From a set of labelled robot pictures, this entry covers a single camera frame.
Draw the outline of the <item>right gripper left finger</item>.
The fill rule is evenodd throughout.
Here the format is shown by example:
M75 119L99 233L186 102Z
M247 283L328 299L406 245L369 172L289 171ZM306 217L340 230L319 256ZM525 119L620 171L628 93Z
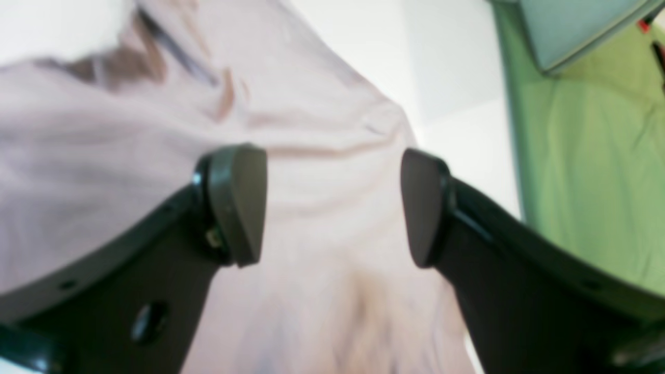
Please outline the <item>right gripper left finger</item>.
M2 373L178 373L223 267L262 251L268 154L224 146L97 251L2 296Z

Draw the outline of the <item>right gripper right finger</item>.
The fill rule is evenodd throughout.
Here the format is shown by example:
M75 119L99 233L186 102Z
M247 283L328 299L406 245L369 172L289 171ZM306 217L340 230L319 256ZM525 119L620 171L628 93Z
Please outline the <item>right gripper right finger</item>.
M454 288L486 373L663 373L663 296L574 258L452 176L402 154L409 251Z

